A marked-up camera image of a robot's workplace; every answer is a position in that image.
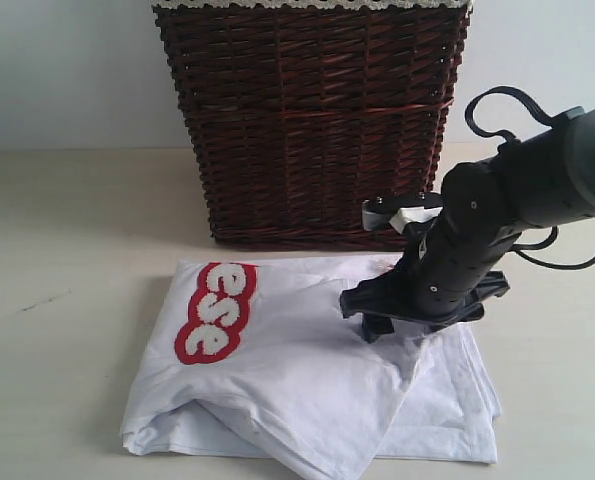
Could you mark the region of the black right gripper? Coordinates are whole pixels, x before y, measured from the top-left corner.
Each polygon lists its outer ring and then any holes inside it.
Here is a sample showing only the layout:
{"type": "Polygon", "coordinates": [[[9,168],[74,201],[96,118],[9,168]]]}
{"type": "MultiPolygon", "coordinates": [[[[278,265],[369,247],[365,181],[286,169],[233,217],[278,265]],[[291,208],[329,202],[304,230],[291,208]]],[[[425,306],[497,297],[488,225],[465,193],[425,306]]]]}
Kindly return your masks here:
{"type": "Polygon", "coordinates": [[[342,317],[362,316],[366,342],[394,333],[394,322],[410,321],[412,314],[432,332],[480,320],[484,302],[510,289],[501,271],[490,270],[520,231],[490,164],[458,164],[444,177],[441,197],[443,208],[417,247],[417,259],[407,267],[403,302],[393,272],[340,294],[342,317]]]}

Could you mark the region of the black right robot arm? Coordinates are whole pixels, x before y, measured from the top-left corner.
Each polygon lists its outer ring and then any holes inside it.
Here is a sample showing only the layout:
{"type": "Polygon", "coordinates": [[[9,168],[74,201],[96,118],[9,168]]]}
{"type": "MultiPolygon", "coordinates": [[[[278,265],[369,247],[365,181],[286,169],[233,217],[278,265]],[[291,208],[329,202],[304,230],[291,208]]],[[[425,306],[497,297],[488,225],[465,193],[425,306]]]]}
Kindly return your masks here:
{"type": "Polygon", "coordinates": [[[569,110],[536,137],[457,164],[439,196],[435,218],[405,227],[394,268],[340,295],[343,317],[362,315],[369,342],[396,320],[437,332],[481,319],[484,301],[509,289],[494,266],[523,251],[524,231],[595,218],[595,110],[569,110]]]}

